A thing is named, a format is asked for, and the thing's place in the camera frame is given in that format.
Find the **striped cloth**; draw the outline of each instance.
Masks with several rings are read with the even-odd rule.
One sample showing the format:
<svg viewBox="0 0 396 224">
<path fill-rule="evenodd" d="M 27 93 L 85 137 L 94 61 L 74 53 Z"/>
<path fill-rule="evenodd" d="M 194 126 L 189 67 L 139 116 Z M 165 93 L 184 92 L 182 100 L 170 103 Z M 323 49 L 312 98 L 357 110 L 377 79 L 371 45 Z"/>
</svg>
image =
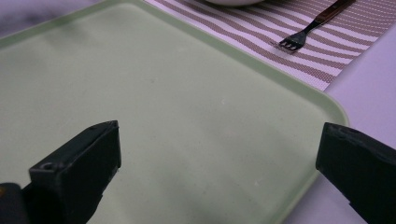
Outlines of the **striped cloth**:
<svg viewBox="0 0 396 224">
<path fill-rule="evenodd" d="M 239 8 L 204 0 L 146 1 L 321 91 L 396 21 L 396 0 L 358 0 L 289 54 L 275 44 L 304 29 L 335 0 L 266 0 Z"/>
</svg>

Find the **tray surface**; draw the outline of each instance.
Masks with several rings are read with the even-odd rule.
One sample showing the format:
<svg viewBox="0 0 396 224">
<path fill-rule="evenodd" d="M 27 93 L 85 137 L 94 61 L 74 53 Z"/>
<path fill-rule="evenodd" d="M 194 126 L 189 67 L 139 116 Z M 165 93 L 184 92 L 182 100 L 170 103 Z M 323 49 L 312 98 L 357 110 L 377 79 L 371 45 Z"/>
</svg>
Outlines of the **tray surface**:
<svg viewBox="0 0 396 224">
<path fill-rule="evenodd" d="M 88 126 L 122 166 L 91 223 L 275 223 L 315 179 L 323 93 L 143 2 L 106 1 L 0 40 L 0 182 Z"/>
</svg>

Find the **fork handle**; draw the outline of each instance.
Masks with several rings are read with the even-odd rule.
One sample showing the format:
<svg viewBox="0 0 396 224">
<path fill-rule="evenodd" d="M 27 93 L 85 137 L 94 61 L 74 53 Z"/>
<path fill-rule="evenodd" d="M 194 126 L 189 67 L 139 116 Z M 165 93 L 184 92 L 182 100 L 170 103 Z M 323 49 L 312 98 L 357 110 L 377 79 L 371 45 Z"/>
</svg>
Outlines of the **fork handle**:
<svg viewBox="0 0 396 224">
<path fill-rule="evenodd" d="M 356 0 L 338 0 L 331 6 L 326 8 L 324 11 L 322 11 L 320 14 L 318 14 L 315 17 L 315 21 L 319 22 L 320 24 L 323 24 L 323 23 L 331 20 L 334 16 L 336 16 L 342 10 L 349 7 L 355 1 Z"/>
</svg>

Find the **fork head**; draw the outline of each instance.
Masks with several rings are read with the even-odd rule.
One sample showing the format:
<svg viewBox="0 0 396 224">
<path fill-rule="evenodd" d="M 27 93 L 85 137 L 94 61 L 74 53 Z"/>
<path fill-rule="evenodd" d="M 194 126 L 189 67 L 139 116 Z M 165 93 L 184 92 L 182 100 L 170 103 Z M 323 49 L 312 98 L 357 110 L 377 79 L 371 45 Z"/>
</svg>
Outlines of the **fork head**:
<svg viewBox="0 0 396 224">
<path fill-rule="evenodd" d="M 283 49 L 296 51 L 304 46 L 305 40 L 306 33 L 299 32 L 286 37 L 284 40 L 280 41 L 278 45 Z"/>
</svg>

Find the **tray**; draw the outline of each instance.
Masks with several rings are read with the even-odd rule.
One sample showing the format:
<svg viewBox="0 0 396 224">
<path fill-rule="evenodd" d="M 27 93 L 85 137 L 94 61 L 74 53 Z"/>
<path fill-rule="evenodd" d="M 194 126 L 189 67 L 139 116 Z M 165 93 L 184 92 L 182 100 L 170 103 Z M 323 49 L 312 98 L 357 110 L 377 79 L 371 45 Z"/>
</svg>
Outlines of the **tray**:
<svg viewBox="0 0 396 224">
<path fill-rule="evenodd" d="M 122 166 L 91 223 L 277 223 L 315 180 L 322 92 L 141 1 L 0 40 L 0 182 L 95 123 Z"/>
</svg>

